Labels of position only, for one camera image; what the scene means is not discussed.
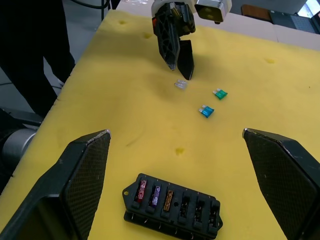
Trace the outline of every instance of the green fuse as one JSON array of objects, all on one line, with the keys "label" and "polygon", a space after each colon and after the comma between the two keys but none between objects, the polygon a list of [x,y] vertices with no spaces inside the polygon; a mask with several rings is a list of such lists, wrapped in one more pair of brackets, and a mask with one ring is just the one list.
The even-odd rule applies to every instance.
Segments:
[{"label": "green fuse", "polygon": [[218,99],[220,99],[220,100],[228,95],[227,92],[223,91],[220,88],[217,88],[216,91],[213,91],[213,94],[216,95],[218,97]]}]

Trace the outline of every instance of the wall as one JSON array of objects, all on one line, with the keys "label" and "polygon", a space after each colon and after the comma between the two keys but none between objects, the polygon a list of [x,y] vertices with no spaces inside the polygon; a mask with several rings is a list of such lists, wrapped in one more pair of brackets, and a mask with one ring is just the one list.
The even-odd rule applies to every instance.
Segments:
[{"label": "wall", "polygon": [[231,13],[241,15],[241,6],[244,4],[264,9],[294,14],[306,3],[306,0],[232,0]]}]

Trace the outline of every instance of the pink fuse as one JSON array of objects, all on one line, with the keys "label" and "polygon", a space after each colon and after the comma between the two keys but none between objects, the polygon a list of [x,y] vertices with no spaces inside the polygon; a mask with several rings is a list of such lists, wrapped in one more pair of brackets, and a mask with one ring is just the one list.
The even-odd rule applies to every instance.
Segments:
[{"label": "pink fuse", "polygon": [[146,180],[141,181],[140,188],[138,191],[138,201],[137,201],[138,203],[141,203],[142,200],[144,199],[146,186],[147,186],[147,181]]}]

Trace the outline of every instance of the floor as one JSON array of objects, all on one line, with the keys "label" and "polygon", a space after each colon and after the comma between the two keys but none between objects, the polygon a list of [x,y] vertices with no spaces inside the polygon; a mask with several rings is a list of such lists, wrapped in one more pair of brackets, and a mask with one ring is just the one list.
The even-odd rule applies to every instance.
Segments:
[{"label": "floor", "polygon": [[[90,0],[90,4],[100,5],[100,0]],[[66,25],[70,43],[70,51],[77,62],[101,23],[101,11],[78,5],[70,0],[63,0]],[[44,73],[52,86],[59,86],[58,79],[53,75],[50,66],[44,60]],[[33,112],[26,100],[10,83],[0,68],[0,106],[20,111]],[[53,88],[57,94],[60,90]]]}]

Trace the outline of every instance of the cable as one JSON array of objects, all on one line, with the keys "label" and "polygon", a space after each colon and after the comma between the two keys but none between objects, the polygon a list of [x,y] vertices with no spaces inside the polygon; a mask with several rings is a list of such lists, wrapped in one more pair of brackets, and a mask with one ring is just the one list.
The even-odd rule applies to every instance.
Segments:
[{"label": "cable", "polygon": [[[12,83],[12,82],[0,83],[0,87],[1,87],[1,86],[4,86],[4,85],[10,85],[10,84],[13,84],[13,83]],[[56,89],[62,89],[62,88],[59,87],[59,86],[52,86],[52,85],[51,85],[51,87],[56,88]]]},{"label": "cable", "polygon": [[80,4],[82,6],[85,6],[85,7],[88,7],[88,8],[91,8],[91,9],[105,9],[109,6],[110,4],[110,0],[106,0],[105,4],[103,6],[96,6],[96,5],[91,5],[91,4],[87,4],[87,3],[84,3],[82,1],[78,1],[78,0],[71,0],[72,2],[76,3],[76,4]]}]

